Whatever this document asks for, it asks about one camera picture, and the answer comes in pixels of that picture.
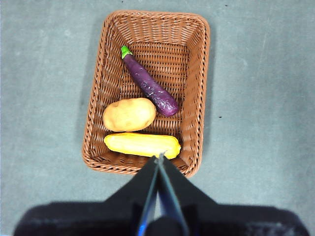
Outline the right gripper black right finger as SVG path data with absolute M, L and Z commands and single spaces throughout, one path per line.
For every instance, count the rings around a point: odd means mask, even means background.
M 224 205 L 194 186 L 167 158 L 159 159 L 163 211 L 187 236 L 307 236 L 294 212 L 273 206 Z

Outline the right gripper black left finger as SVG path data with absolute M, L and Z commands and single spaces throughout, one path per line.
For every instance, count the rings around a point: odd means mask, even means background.
M 141 219 L 158 158 L 152 157 L 126 185 L 102 202 L 54 202 L 29 209 L 16 236 L 133 236 Z

